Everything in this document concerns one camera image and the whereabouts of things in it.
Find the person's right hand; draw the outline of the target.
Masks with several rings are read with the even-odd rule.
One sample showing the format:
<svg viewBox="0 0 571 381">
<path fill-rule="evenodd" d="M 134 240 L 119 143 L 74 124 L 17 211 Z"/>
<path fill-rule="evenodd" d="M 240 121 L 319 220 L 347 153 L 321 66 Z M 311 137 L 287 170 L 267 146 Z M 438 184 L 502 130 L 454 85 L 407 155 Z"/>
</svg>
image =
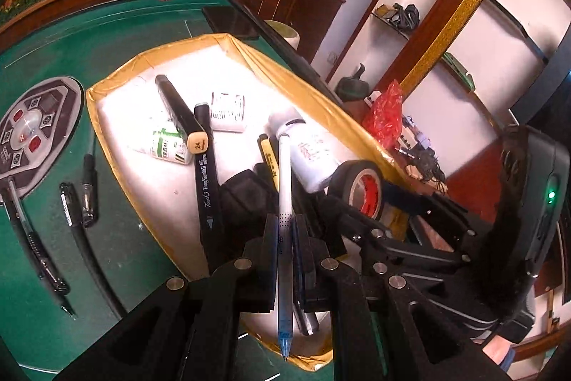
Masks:
<svg viewBox="0 0 571 381">
<path fill-rule="evenodd" d="M 512 365 L 516 355 L 511 342 L 501 336 L 494 336 L 483 347 L 483 352 L 505 372 Z"/>
</svg>

